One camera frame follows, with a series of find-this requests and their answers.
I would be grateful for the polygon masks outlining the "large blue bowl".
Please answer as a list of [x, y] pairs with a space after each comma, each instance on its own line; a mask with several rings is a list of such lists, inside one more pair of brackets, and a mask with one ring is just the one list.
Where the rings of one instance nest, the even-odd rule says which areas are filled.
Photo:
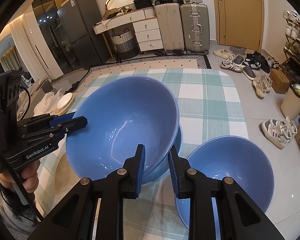
[[179, 107], [172, 91], [145, 76], [129, 76], [91, 93], [74, 113], [85, 117], [84, 128], [66, 136], [66, 155], [79, 178], [98, 180], [123, 167], [145, 147], [142, 183], [168, 172], [168, 152], [179, 131]]

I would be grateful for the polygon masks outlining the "cream ridged plate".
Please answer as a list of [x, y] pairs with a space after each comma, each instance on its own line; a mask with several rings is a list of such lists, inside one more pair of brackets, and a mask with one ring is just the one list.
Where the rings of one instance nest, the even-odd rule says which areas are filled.
[[55, 173], [55, 192], [58, 200], [61, 200], [80, 180], [72, 170], [67, 154], [61, 157]]

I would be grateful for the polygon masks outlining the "white plastic bag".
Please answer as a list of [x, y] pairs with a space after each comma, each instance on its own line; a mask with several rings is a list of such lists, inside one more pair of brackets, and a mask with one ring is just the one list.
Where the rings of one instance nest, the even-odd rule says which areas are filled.
[[54, 115], [57, 103], [63, 95], [64, 94], [61, 92], [61, 90], [58, 90], [57, 92], [51, 91], [46, 93], [42, 100], [34, 108], [34, 116], [42, 114]]

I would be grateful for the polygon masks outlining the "cream bowl under white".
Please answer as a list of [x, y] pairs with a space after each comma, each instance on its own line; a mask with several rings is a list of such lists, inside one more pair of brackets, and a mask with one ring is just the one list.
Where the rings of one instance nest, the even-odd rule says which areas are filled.
[[74, 102], [74, 95], [72, 93], [65, 94], [57, 103], [55, 107], [55, 115], [65, 114]]

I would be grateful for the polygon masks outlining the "small white bowl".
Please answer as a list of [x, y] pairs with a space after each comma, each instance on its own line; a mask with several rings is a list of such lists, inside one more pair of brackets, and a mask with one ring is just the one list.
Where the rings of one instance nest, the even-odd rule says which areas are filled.
[[65, 94], [57, 103], [56, 108], [58, 110], [65, 109], [66, 107], [72, 104], [73, 99], [74, 99], [74, 95], [72, 93]]

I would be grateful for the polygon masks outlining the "teal checked tablecloth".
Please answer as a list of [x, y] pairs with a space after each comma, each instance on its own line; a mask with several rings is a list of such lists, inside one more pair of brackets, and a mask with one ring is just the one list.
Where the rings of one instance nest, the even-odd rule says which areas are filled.
[[[247, 137], [247, 126], [233, 80], [224, 72], [198, 68], [161, 68], [115, 70], [91, 73], [79, 87], [72, 110], [100, 86], [124, 76], [153, 77], [173, 92], [180, 111], [183, 131], [182, 157], [188, 157], [200, 144], [219, 136]], [[64, 159], [64, 142], [57, 151], [41, 161], [36, 202], [45, 215], [78, 182], [71, 171], [62, 179], [63, 188], [55, 186], [56, 168]], [[180, 220], [174, 204], [169, 175], [145, 186], [136, 200], [125, 201], [125, 239], [187, 239], [188, 230]]]

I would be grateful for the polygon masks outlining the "white drawer dresser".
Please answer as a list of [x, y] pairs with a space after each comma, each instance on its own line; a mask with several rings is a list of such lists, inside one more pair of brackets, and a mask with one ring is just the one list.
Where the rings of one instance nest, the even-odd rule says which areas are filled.
[[110, 20], [98, 22], [93, 26], [93, 29], [96, 34], [102, 34], [105, 31], [113, 30], [127, 24], [133, 25], [136, 40], [141, 51], [164, 48], [153, 7], [135, 10], [115, 16]]

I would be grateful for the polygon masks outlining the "white trash bin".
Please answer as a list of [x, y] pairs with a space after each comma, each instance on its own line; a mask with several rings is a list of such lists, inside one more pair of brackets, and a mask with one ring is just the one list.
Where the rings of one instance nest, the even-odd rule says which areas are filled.
[[281, 103], [281, 112], [290, 120], [295, 119], [300, 113], [300, 84], [291, 82], [289, 89]]

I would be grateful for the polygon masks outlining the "dotted beige rug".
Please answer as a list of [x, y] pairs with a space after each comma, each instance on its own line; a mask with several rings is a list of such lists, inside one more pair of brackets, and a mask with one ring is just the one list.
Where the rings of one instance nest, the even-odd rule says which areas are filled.
[[211, 64], [206, 55], [153, 56], [122, 61], [120, 63], [108, 63], [91, 68], [79, 83], [76, 93], [82, 92], [93, 79], [98, 77], [108, 77], [114, 73], [128, 75], [139, 70], [164, 68], [211, 69]]

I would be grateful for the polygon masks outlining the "beige suitcase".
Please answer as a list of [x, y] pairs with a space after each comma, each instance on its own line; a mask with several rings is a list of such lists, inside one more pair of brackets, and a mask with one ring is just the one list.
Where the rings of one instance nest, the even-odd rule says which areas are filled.
[[178, 3], [166, 3], [154, 7], [166, 51], [184, 50], [183, 27]]

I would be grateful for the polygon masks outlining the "small brown cardboard box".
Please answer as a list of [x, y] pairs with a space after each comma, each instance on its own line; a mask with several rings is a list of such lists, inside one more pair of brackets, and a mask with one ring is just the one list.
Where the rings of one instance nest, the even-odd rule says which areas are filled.
[[289, 79], [281, 72], [281, 70], [272, 69], [269, 75], [272, 81], [272, 88], [277, 94], [286, 94], [289, 89], [290, 81]]

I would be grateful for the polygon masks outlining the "white sneakers pair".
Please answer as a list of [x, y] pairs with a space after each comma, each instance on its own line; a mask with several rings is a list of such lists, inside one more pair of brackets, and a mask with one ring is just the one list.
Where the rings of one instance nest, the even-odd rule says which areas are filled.
[[244, 62], [244, 57], [241, 55], [230, 55], [227, 59], [221, 62], [220, 67], [225, 70], [231, 70], [236, 73], [242, 72], [242, 63]]

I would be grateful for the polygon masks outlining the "silver suitcase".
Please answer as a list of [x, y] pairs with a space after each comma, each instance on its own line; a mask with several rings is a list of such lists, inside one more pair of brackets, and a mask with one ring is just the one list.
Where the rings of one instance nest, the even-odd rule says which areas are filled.
[[207, 55], [210, 50], [209, 11], [205, 4], [182, 4], [180, 15], [188, 54]]

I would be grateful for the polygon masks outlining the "shoe rack with shoes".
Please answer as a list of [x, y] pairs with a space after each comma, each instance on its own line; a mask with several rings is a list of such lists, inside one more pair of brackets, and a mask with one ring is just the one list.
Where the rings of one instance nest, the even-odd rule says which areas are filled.
[[295, 10], [284, 10], [283, 18], [287, 25], [283, 47], [286, 60], [282, 65], [290, 80], [300, 82], [300, 15]]

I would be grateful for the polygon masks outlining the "wooden door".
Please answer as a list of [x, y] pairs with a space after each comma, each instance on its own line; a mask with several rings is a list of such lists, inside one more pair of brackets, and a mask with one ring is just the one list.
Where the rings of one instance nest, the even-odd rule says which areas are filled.
[[261, 49], [264, 0], [214, 0], [214, 4], [219, 44]]

